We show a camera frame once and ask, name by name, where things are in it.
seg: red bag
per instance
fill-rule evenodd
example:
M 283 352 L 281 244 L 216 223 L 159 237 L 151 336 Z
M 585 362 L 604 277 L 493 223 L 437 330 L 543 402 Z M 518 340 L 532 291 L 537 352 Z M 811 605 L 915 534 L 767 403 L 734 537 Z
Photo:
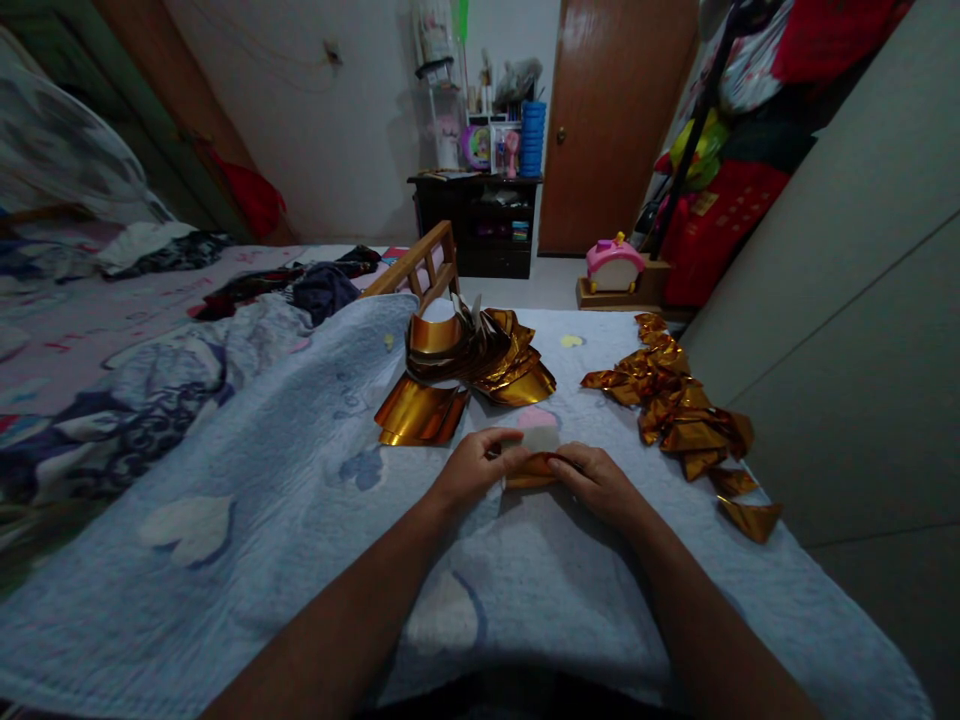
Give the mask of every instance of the red bag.
M 259 239 L 276 230 L 280 224 L 281 208 L 284 212 L 287 211 L 280 191 L 259 173 L 226 162 L 212 147 L 208 146 L 207 152 L 223 171 L 233 197 L 246 215 L 253 234 Z
M 783 83 L 833 80 L 879 47 L 897 0 L 795 0 L 773 75 Z
M 683 232 L 663 244 L 673 265 L 663 291 L 665 305 L 703 307 L 730 263 L 737 244 L 766 214 L 790 181 L 758 162 L 724 160 L 720 172 L 690 208 Z

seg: pink toy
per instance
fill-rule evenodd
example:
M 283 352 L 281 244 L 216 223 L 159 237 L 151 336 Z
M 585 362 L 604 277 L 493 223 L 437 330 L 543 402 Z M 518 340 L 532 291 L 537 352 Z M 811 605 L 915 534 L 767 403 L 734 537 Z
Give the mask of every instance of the pink toy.
M 645 263 L 623 233 L 613 240 L 600 240 L 587 251 L 587 277 L 590 292 L 627 292 L 637 288 L 637 276 Z
M 511 130 L 504 140 L 507 146 L 507 177 L 517 176 L 517 151 L 520 150 L 520 134 Z

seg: blue container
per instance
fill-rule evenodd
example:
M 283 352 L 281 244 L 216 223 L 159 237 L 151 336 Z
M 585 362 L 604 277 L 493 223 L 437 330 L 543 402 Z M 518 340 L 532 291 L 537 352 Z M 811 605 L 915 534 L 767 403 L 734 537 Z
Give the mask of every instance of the blue container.
M 520 123 L 520 174 L 524 177 L 540 175 L 543 161 L 543 127 L 546 119 L 546 103 L 523 104 L 523 120 Z
M 523 119 L 534 117 L 546 117 L 547 104 L 541 102 L 525 102 L 522 108 Z

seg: dark blue cloth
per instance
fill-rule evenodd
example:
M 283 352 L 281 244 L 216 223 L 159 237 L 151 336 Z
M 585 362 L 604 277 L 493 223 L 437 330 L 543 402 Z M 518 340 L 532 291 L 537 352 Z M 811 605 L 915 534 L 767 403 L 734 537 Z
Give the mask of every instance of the dark blue cloth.
M 316 327 L 358 297 L 360 291 L 336 263 L 320 262 L 313 265 L 303 280 L 293 286 L 291 304 L 310 313 L 310 319 Z

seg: gold foil paper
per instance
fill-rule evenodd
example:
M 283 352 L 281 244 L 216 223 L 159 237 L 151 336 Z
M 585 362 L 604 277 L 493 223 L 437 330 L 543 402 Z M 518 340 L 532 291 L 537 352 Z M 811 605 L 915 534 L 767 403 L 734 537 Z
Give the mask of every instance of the gold foil paper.
M 727 516 L 733 520 L 740 531 L 755 543 L 765 545 L 770 539 L 770 533 L 777 525 L 777 520 L 783 513 L 783 505 L 740 505 L 725 497 L 717 496 Z
M 423 358 L 451 357 L 461 346 L 463 323 L 454 315 L 449 320 L 431 323 L 414 315 L 410 318 L 410 354 Z
M 447 390 L 422 385 L 404 373 L 390 391 L 374 420 L 393 435 L 431 441 L 440 433 L 458 392 L 458 388 Z
M 436 445 L 456 432 L 468 390 L 425 383 L 457 380 L 498 405 L 522 407 L 550 397 L 557 382 L 531 346 L 534 330 L 513 310 L 467 308 L 454 297 L 454 316 L 430 323 L 414 315 L 406 335 L 407 373 L 376 415 L 385 445 Z
M 535 453 L 523 465 L 507 475 L 504 479 L 504 487 L 507 490 L 530 489 L 557 482 L 547 465 L 549 460 L 560 460 L 576 467 L 575 463 L 567 460 L 563 455 L 549 452 Z
M 640 405 L 637 425 L 641 441 L 653 445 L 663 438 L 660 449 L 677 456 L 687 480 L 692 482 L 709 472 L 717 491 L 730 497 L 749 492 L 751 485 L 756 488 L 746 473 L 716 467 L 727 457 L 740 460 L 750 451 L 754 438 L 750 418 L 713 406 L 703 385 L 691 377 L 686 353 L 666 332 L 663 318 L 641 313 L 635 319 L 637 335 L 646 347 L 623 358 L 613 370 L 587 373 L 581 386 L 603 390 L 621 405 Z M 780 514 L 779 509 L 776 513 L 769 509 L 766 513 L 752 508 L 728 510 L 731 517 L 734 513 L 740 513 L 734 522 L 749 537 L 759 537 L 763 523 L 769 522 L 764 538 Z
M 746 470 L 712 468 L 707 471 L 707 475 L 710 477 L 713 487 L 716 488 L 717 494 L 723 497 L 746 495 L 760 487 Z
M 726 459 L 727 451 L 724 448 L 694 450 L 680 456 L 680 462 L 683 463 L 683 474 L 687 478 L 687 482 L 693 482 L 710 468 L 719 465 Z

